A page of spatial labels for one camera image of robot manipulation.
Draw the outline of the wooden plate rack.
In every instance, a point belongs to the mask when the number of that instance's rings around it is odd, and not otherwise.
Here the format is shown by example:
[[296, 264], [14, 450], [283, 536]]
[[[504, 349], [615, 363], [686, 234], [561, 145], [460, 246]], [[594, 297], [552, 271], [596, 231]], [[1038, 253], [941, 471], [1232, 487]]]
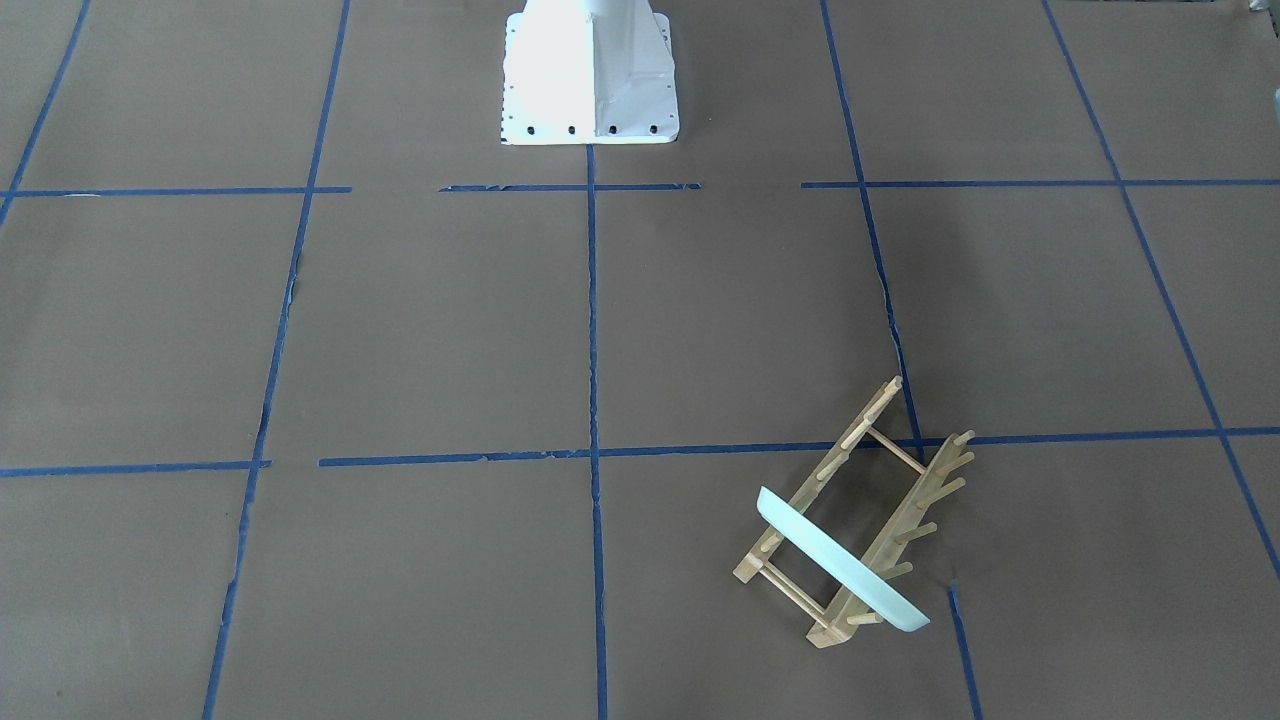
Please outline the wooden plate rack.
[[[782, 498], [891, 587], [913, 570], [902, 557], [909, 544], [938, 529], [925, 515], [965, 487], [960, 471], [975, 457], [969, 448], [972, 430], [952, 433], [922, 460], [878, 429], [877, 421], [904, 388], [900, 375], [884, 382], [791, 496]], [[762, 578], [794, 602], [810, 618], [806, 639], [819, 650], [850, 641], [864, 626], [888, 624], [767, 521], [733, 577], [741, 583]]]

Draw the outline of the mint green plate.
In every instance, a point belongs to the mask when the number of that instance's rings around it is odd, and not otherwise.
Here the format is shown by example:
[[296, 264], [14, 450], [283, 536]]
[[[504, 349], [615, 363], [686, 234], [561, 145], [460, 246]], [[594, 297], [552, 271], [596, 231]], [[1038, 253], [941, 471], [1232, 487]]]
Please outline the mint green plate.
[[771, 489], [762, 487], [756, 511], [786, 541], [799, 547], [812, 561], [824, 569], [841, 587], [870, 609], [882, 621], [901, 632], [916, 632], [931, 620], [890, 583], [835, 542]]

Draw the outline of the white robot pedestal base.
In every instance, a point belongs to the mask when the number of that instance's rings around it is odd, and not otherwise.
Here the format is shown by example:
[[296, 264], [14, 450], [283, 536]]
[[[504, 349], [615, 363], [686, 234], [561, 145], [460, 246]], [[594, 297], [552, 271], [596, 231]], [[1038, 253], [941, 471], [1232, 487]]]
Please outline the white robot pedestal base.
[[649, 1], [527, 1], [504, 41], [503, 145], [678, 138], [671, 23]]

